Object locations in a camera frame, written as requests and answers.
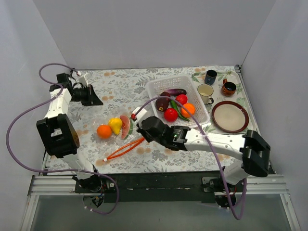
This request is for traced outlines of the fake watermelon slice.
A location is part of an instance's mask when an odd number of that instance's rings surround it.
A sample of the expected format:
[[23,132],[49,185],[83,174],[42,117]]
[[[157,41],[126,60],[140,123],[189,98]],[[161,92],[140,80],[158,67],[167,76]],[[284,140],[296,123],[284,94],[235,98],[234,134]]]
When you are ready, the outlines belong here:
[[130,118],[126,115],[121,115],[120,119],[122,121],[122,134],[121,134],[121,139],[125,140],[130,131]]

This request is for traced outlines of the yellow fake lemon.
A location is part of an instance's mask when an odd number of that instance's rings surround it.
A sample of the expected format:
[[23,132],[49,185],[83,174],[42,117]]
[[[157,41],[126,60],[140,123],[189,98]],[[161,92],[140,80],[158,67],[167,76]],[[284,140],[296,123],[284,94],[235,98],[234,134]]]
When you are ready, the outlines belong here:
[[122,129],[123,122],[120,118],[111,118],[108,121],[108,126],[115,135],[118,135]]

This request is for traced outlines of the dark red fake plum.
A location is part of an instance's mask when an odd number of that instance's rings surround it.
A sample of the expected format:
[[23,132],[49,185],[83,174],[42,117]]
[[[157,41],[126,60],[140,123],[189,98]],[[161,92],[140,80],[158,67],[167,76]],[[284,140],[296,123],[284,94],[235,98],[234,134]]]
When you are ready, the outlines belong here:
[[169,107],[170,97],[171,95],[164,91],[160,94],[160,96],[167,96],[167,98],[159,98],[155,102],[155,107],[158,111],[164,112]]

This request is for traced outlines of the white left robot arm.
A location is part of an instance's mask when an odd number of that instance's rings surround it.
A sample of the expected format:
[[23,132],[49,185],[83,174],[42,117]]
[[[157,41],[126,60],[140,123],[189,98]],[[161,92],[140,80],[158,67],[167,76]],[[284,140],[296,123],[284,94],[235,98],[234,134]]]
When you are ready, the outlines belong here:
[[66,162],[76,174],[75,181],[83,189],[95,193],[102,189],[102,180],[96,175],[98,170],[95,166],[78,151],[79,136],[67,115],[70,102],[80,102],[83,106],[103,105],[88,83],[87,76],[81,75],[78,82],[72,84],[69,74],[58,74],[57,83],[63,89],[57,85],[50,86],[52,101],[46,115],[37,121],[36,126],[46,152]]

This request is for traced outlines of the clear zip bag orange seal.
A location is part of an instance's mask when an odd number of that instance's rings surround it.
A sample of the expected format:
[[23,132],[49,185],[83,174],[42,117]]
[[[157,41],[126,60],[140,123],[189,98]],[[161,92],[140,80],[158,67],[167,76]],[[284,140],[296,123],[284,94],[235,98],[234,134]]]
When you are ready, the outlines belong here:
[[116,107],[105,115],[99,115],[92,122],[94,137],[98,140],[99,151],[103,156],[103,163],[129,153],[145,141],[145,139],[135,131],[136,125],[131,118],[129,135],[125,140],[121,139],[122,130],[118,135],[112,132],[111,137],[108,139],[101,139],[98,137],[96,130],[99,125],[108,125],[108,121],[111,118],[120,118],[121,115],[126,115],[130,118],[131,113],[125,108]]

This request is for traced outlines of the fake orange mandarin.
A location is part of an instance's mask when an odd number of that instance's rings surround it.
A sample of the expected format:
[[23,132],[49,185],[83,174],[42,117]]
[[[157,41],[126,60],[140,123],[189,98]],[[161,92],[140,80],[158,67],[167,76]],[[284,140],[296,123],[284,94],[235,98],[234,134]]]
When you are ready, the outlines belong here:
[[185,103],[183,107],[181,107],[180,112],[184,118],[190,118],[191,115],[195,114],[195,106],[191,103]]

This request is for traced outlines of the red fake apple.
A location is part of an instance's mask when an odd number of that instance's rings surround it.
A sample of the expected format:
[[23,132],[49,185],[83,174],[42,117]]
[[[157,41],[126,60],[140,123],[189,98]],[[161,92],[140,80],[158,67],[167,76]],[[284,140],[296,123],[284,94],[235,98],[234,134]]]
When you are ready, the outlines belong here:
[[168,108],[164,112],[164,119],[169,122],[173,123],[178,118],[178,112],[174,108]]

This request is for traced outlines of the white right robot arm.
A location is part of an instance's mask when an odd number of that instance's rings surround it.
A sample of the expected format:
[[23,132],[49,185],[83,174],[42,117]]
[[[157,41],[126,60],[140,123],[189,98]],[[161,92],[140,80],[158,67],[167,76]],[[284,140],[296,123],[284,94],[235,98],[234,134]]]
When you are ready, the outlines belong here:
[[154,141],[173,151],[207,151],[235,158],[218,178],[218,187],[223,191],[231,190],[248,176],[264,178],[269,173],[270,145],[255,130],[244,135],[204,135],[186,126],[170,127],[150,116],[137,120],[137,132],[148,142]]

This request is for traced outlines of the purple fake eggplant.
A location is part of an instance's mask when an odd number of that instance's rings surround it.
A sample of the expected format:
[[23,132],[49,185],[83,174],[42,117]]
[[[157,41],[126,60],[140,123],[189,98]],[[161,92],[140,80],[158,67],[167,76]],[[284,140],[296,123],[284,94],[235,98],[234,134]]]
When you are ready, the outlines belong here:
[[165,90],[170,96],[179,96],[179,95],[186,95],[187,91],[184,89],[167,89]]

